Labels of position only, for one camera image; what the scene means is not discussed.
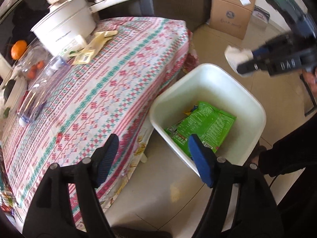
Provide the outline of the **person right hand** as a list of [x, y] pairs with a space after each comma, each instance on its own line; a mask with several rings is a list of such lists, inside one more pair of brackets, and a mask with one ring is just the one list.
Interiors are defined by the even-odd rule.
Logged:
[[317, 71], [315, 70], [314, 73], [305, 71], [303, 69], [302, 75], [304, 77], [305, 82], [308, 84], [313, 96], [317, 97]]

